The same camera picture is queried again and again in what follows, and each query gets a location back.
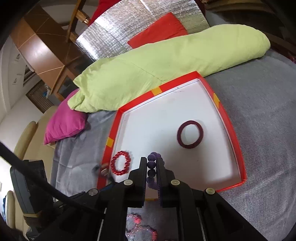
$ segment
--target gray fabric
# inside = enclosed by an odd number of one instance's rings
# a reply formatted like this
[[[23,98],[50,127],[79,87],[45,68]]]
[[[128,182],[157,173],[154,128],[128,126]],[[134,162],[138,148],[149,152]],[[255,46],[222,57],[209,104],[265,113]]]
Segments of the gray fabric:
[[[269,241],[281,241],[296,222],[296,65],[268,51],[206,80],[232,121],[247,171],[244,185],[221,195]],[[114,114],[90,114],[87,130],[57,143],[57,189],[73,195],[96,186],[91,169],[100,162]],[[174,209],[149,202],[129,213],[139,213],[158,240],[177,239]]]
[[[67,196],[96,188],[98,176],[92,169],[101,162],[115,114],[91,113],[82,132],[57,142],[51,185]]]
[[[269,241],[296,222],[296,65],[268,51],[206,77],[234,126],[247,182],[221,193]]]

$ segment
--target red cloth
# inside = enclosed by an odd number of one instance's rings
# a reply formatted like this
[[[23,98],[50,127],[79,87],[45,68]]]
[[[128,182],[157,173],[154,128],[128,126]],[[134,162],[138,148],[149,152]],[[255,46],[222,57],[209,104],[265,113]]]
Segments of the red cloth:
[[[133,37],[128,41],[128,44],[135,49],[144,44],[155,43],[187,34],[188,32],[182,23],[169,12],[151,24],[147,29]]]
[[[89,25],[91,25],[99,16],[118,2],[120,2],[120,0],[99,0],[99,6],[94,12]]]

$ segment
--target pink pillow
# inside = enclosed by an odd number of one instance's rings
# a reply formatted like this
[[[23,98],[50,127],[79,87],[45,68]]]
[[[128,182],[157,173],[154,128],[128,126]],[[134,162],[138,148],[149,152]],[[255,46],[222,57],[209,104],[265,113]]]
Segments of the pink pillow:
[[[84,129],[87,114],[71,110],[67,104],[68,99],[76,94],[78,90],[74,90],[62,101],[57,111],[49,120],[45,130],[44,145],[74,136]]]

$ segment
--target maroon hair tie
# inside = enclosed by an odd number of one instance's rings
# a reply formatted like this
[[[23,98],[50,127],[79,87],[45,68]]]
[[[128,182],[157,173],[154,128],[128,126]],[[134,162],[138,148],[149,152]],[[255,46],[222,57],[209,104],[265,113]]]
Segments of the maroon hair tie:
[[[196,142],[194,142],[194,143],[192,143],[190,145],[185,145],[182,142],[182,140],[181,140],[181,133],[182,133],[184,127],[186,127],[188,125],[196,125],[196,127],[200,131],[200,136],[199,136],[199,138],[197,139]],[[178,133],[177,133],[178,143],[180,144],[180,146],[182,146],[182,147],[184,147],[186,149],[192,149],[194,147],[197,147],[200,144],[200,142],[202,141],[202,138],[203,138],[203,129],[202,129],[202,126],[199,123],[197,123],[196,121],[193,121],[193,120],[186,121],[178,129]]]

